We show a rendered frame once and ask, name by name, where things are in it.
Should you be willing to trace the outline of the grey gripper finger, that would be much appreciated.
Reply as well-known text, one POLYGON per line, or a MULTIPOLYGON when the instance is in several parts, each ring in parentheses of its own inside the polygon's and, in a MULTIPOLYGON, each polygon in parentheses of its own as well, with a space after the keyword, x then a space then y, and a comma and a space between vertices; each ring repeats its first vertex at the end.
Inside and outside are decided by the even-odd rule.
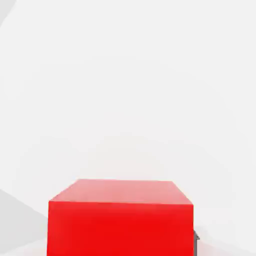
POLYGON ((193 256, 214 256, 212 246, 201 241, 195 230, 193 231, 193 256))

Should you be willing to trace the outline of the small red cube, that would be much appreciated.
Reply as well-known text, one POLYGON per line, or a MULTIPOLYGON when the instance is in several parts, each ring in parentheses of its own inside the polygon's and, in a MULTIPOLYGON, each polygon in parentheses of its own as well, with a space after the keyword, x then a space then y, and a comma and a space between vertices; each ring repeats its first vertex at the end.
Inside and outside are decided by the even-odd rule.
POLYGON ((80 179, 48 203, 47 256, 194 256, 194 206, 172 181, 80 179))

